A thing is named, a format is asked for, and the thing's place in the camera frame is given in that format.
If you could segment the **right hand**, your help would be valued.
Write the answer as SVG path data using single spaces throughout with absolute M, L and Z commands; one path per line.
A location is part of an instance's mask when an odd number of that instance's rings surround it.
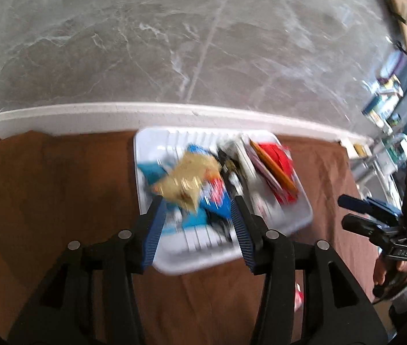
M 386 281 L 396 279 L 401 285 L 407 283 L 407 261 L 395 260 L 380 254 L 375 261 L 372 279 L 375 286 L 383 286 Z

